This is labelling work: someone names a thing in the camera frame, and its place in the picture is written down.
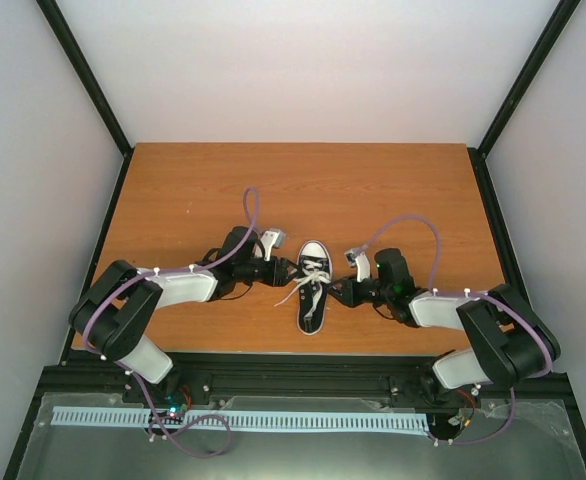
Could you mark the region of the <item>white shoelace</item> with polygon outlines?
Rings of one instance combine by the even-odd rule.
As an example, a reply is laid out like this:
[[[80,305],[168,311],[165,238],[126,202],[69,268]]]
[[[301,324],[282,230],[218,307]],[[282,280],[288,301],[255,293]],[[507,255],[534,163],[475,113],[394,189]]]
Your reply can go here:
[[[284,304],[294,293],[300,295],[300,315],[304,321],[310,321],[322,298],[325,288],[332,280],[332,266],[329,259],[304,257],[301,261],[302,276],[295,279],[296,286],[275,307]]]

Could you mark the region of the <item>black white canvas sneaker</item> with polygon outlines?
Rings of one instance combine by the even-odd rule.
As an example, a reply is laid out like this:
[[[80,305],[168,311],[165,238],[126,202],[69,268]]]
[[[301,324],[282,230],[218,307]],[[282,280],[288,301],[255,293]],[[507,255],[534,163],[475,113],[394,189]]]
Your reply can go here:
[[[323,327],[328,290],[332,282],[332,261],[319,241],[304,243],[298,255],[298,327],[305,335],[317,334]]]

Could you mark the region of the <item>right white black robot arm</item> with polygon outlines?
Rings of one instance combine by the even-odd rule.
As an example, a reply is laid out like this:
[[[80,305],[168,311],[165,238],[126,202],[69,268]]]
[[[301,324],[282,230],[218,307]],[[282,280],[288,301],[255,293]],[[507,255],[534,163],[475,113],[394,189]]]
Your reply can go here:
[[[467,386],[509,389],[546,375],[561,355],[556,337],[508,284],[485,292],[438,293],[415,284],[397,248],[375,254],[375,278],[364,253],[349,251],[346,258],[356,273],[334,281],[329,290],[342,305],[385,307],[392,320],[407,327],[444,328],[467,336],[468,349],[447,352],[420,370],[416,388],[429,404]]]

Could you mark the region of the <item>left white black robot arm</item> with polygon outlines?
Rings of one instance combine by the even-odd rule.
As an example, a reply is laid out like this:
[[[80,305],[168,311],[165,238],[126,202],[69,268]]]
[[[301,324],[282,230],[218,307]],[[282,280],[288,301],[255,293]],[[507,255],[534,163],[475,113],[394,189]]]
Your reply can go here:
[[[159,402],[174,400],[181,378],[172,359],[146,335],[154,313],[184,303],[218,301],[241,283],[284,287],[298,276],[293,261],[273,251],[284,242],[277,229],[261,234],[234,227],[219,248],[193,265],[177,269],[136,268],[112,262],[71,310],[70,326],[86,337],[87,349],[136,373]]]

